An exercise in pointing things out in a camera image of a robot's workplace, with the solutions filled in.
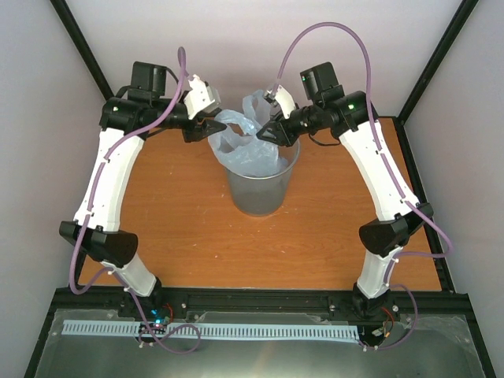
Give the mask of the translucent blue plastic bag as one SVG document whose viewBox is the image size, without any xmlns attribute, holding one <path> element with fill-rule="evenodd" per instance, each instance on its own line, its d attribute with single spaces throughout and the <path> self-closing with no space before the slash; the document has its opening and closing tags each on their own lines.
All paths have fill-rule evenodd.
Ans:
<svg viewBox="0 0 504 378">
<path fill-rule="evenodd" d="M 243 111 L 223 109 L 215 120 L 226 129 L 208 137 L 216 159 L 231 172 L 241 176 L 274 176 L 288 167 L 279 147 L 257 138 L 257 132 L 270 118 L 271 105 L 258 90 L 243 98 Z"/>
</svg>

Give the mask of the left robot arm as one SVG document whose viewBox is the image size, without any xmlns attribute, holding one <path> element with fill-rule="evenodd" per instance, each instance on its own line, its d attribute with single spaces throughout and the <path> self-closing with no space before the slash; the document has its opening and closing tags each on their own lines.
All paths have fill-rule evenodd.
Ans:
<svg viewBox="0 0 504 378">
<path fill-rule="evenodd" d="M 73 247 L 72 292 L 83 294 L 89 289 L 76 285 L 76 263 L 82 254 L 102 265 L 101 274 L 116 276 L 137 297 L 135 305 L 147 317 L 163 310 L 161 281 L 141 260 L 138 236 L 120 229 L 133 165 L 155 128 L 178 129 L 186 143 L 200 142 L 226 128 L 212 118 L 221 105 L 217 89 L 181 71 L 174 96 L 166 98 L 169 72 L 165 66 L 137 61 L 130 84 L 106 101 L 99 121 L 98 153 L 83 201 L 73 219 L 59 226 L 60 236 Z"/>
</svg>

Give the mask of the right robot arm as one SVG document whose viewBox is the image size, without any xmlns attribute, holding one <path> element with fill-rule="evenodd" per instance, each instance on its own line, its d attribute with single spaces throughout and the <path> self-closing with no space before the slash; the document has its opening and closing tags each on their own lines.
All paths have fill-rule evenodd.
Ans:
<svg viewBox="0 0 504 378">
<path fill-rule="evenodd" d="M 346 94 L 331 63 L 300 74 L 310 105 L 298 107 L 278 83 L 264 99 L 280 111 L 257 132 L 258 139 L 290 147 L 301 135 L 328 129 L 353 158 L 375 206 L 376 219 L 359 228 L 365 260 L 352 289 L 357 317 L 368 319 L 387 301 L 395 264 L 410 237 L 433 210 L 409 188 L 384 140 L 378 116 L 364 91 Z"/>
</svg>

